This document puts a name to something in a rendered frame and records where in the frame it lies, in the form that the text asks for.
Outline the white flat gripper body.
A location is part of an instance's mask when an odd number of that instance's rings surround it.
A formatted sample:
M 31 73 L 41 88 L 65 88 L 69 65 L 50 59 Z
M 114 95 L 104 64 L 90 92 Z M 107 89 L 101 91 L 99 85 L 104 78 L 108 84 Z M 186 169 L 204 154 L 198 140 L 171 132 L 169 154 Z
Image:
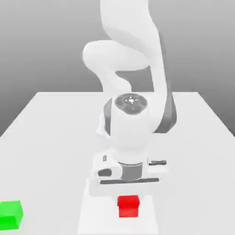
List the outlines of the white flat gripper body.
M 163 188 L 167 179 L 160 178 L 158 182 L 138 182 L 124 184 L 100 184 L 98 179 L 89 179 L 89 194 L 91 196 L 124 196 L 153 195 Z

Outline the small red cube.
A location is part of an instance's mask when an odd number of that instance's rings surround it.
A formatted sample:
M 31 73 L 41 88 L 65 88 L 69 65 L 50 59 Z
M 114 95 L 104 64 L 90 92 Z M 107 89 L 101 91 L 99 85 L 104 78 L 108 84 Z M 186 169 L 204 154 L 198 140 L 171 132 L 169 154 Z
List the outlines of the small red cube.
M 120 218 L 137 218 L 139 215 L 140 199 L 138 195 L 119 196 L 117 198 Z

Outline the small green cube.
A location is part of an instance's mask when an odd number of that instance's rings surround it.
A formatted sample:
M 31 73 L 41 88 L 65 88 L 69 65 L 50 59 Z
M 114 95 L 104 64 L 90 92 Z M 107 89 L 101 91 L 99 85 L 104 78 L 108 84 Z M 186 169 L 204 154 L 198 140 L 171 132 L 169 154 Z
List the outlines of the small green cube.
M 0 231 L 19 229 L 23 218 L 20 201 L 0 202 Z

